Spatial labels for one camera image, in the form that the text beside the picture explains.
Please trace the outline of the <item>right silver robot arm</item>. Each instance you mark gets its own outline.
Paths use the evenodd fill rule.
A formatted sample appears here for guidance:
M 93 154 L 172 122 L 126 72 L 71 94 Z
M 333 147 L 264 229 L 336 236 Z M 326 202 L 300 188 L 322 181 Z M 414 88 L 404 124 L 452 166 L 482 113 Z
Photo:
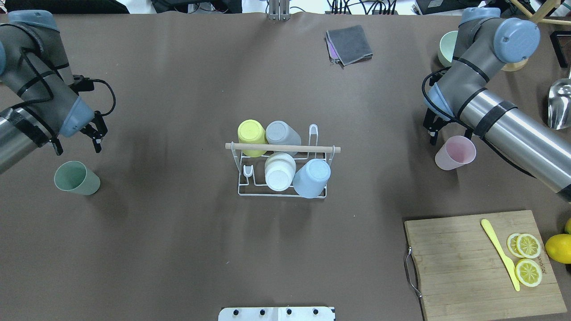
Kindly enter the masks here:
M 519 17 L 501 17 L 500 9 L 463 10 L 457 27 L 453 59 L 441 78 L 422 88 L 426 120 L 457 123 L 495 148 L 570 202 L 570 141 L 541 123 L 528 108 L 510 99 L 508 86 L 495 80 L 505 65 L 520 63 L 538 49 L 541 29 Z

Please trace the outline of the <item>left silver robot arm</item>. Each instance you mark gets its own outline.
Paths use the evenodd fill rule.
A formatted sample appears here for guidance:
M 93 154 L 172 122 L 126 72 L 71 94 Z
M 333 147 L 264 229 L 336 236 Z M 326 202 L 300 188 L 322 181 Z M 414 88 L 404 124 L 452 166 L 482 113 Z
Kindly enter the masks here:
M 92 140 L 95 152 L 101 152 L 108 133 L 104 113 L 92 110 L 79 93 L 105 81 L 73 75 L 50 12 L 19 10 L 7 16 L 0 28 L 0 75 L 21 102 L 0 114 L 1 172 L 46 144 L 61 155 L 59 137 L 78 132 Z

